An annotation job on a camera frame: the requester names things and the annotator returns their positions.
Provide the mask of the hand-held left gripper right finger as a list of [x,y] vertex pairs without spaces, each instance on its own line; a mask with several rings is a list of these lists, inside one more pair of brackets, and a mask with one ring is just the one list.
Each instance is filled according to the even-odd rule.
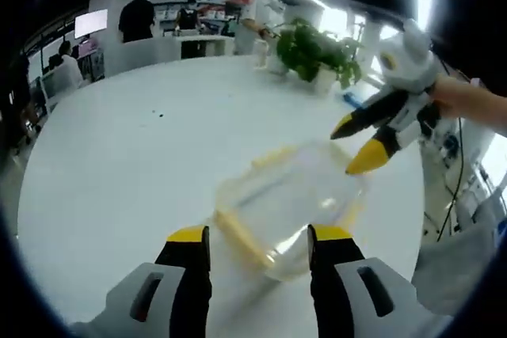
[[320,337],[438,337],[450,323],[417,300],[410,281],[365,257],[340,226],[310,224],[307,234]]

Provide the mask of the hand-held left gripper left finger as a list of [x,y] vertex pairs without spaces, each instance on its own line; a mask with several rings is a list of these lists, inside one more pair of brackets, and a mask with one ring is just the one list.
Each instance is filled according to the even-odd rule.
[[73,324],[76,337],[205,337],[212,297],[209,227],[171,234],[156,260],[106,295],[105,308]]

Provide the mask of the person's right hand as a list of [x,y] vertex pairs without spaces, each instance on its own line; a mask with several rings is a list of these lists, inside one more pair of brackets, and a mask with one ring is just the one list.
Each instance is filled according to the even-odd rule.
[[439,74],[432,91],[442,116],[448,118],[471,118],[476,113],[476,97],[480,88],[469,82]]

